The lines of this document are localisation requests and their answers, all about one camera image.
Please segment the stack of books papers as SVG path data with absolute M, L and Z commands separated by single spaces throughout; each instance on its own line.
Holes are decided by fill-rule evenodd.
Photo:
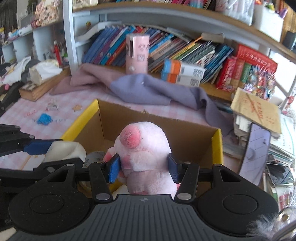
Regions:
M 223 137 L 224 153 L 233 158 L 229 166 L 239 173 L 254 122 L 234 114 L 233 130 Z M 288 205 L 295 185 L 295 129 L 293 120 L 280 115 L 281 133 L 271 133 L 270 146 L 259 187 L 269 193 L 282 209 Z

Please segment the white bookshelf unit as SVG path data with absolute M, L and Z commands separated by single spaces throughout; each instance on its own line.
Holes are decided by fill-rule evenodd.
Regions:
M 120 21 L 123 24 L 162 26 L 182 31 L 194 39 L 201 32 L 224 33 L 229 41 L 235 40 L 266 55 L 270 52 L 278 53 L 295 63 L 295 53 L 283 44 L 252 26 L 215 11 L 151 1 L 103 3 L 82 9 L 73 9 L 72 1 L 62 1 L 62 6 L 67 53 L 72 73 L 75 73 L 81 64 L 82 50 L 88 43 L 78 40 L 78 36 L 86 30 L 87 21 L 93 24 Z

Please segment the orange white carton upper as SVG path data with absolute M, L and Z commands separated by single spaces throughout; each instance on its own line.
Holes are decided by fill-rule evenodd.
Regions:
M 206 69 L 196 65 L 188 64 L 179 60 L 166 59 L 161 73 L 161 79 L 167 79 L 166 75 L 184 75 L 197 77 L 199 80 L 203 79 Z

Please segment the pile of clothes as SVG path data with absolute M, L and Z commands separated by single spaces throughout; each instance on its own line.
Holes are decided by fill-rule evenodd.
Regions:
M 29 69 L 39 62 L 29 56 L 13 65 L 1 64 L 1 116 L 20 99 L 19 89 L 27 83 Z

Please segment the red thick dictionary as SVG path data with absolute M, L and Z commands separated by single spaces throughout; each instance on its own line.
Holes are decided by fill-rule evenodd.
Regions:
M 240 58 L 251 65 L 258 65 L 264 70 L 270 70 L 271 73 L 275 73 L 278 64 L 264 54 L 252 49 L 246 45 L 233 43 L 233 54 L 237 58 Z

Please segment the white paper bag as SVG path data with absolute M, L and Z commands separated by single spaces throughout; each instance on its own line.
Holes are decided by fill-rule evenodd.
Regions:
M 45 60 L 29 68 L 31 81 L 40 86 L 52 77 L 59 75 L 63 71 L 55 59 Z

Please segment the floral cat plush decoration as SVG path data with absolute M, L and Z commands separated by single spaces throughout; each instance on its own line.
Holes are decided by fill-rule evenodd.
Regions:
M 57 22 L 60 18 L 60 3 L 60 0 L 40 1 L 35 10 L 36 25 L 43 27 Z

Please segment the cream rounded plug block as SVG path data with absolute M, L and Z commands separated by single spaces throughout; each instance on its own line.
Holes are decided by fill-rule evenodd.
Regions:
M 86 150 L 78 142 L 52 142 L 45 154 L 43 163 L 79 158 L 85 162 Z

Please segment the orange white carton lower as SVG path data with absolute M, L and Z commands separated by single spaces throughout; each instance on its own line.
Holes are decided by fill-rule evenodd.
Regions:
M 162 73 L 161 80 L 187 87 L 199 87 L 200 80 L 191 76 Z

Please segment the wooden chess box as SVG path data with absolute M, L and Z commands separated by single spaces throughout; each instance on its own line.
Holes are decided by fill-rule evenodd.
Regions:
M 23 99 L 35 102 L 38 99 L 40 99 L 44 94 L 46 94 L 49 90 L 55 87 L 62 79 L 69 76 L 70 74 L 70 68 L 67 67 L 63 69 L 63 71 L 59 75 L 50 78 L 40 86 L 37 86 L 31 81 L 28 81 L 18 91 Z

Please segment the pink plush pig toy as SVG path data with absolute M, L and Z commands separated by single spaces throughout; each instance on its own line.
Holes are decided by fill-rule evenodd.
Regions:
M 108 162 L 118 154 L 121 171 L 117 178 L 132 195 L 170 194 L 175 197 L 178 184 L 168 169 L 171 148 L 164 131 L 154 123 L 144 121 L 126 126 L 104 158 Z

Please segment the brown paper envelope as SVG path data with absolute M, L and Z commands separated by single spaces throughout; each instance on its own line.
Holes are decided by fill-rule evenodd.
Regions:
M 280 110 L 275 104 L 237 88 L 230 108 L 237 115 L 266 128 L 281 133 Z

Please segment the orange white carton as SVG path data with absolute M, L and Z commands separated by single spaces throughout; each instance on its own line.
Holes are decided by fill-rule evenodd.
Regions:
M 200 80 L 191 76 L 162 73 L 161 80 L 187 87 L 199 87 Z
M 188 64 L 179 60 L 166 59 L 161 73 L 161 79 L 167 79 L 166 75 L 184 75 L 197 77 L 199 80 L 203 79 L 206 69 L 196 65 Z

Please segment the blue clip toy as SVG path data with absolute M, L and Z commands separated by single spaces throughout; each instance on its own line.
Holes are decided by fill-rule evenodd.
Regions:
M 46 113 L 43 113 L 40 115 L 40 117 L 37 119 L 36 123 L 38 125 L 44 125 L 47 126 L 53 121 L 52 117 Z

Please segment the dark smartphone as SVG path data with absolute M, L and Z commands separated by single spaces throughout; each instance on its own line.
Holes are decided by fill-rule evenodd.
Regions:
M 241 163 L 239 175 L 252 184 L 260 184 L 267 161 L 271 133 L 255 123 L 250 125 L 248 142 Z

